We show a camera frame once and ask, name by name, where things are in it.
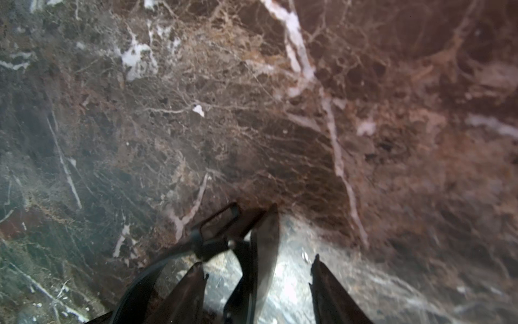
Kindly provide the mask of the long black belt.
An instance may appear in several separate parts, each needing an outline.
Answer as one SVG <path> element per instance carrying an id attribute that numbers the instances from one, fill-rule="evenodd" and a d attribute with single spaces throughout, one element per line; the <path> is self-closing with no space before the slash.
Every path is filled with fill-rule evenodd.
<path id="1" fill-rule="evenodd" d="M 257 323 L 267 300 L 279 253 L 277 205 L 241 210 L 231 202 L 196 224 L 190 237 L 165 251 L 130 284 L 115 310 L 93 323 L 144 323 L 160 274 L 172 260 L 194 255 L 202 264 L 227 251 L 237 258 L 241 278 L 223 308 L 224 323 Z"/>

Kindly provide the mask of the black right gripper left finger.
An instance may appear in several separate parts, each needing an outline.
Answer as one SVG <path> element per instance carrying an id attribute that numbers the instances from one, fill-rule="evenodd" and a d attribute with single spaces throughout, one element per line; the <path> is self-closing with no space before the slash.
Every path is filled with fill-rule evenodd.
<path id="1" fill-rule="evenodd" d="M 200 323 L 207 279 L 203 264 L 195 263 L 144 323 Z"/>

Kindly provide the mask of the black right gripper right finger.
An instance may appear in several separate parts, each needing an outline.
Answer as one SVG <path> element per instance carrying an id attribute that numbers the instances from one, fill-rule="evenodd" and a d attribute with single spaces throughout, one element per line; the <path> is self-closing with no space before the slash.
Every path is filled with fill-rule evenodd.
<path id="1" fill-rule="evenodd" d="M 340 284 L 330 269 L 316 255 L 311 267 L 310 290 L 316 323 L 373 324 Z"/>

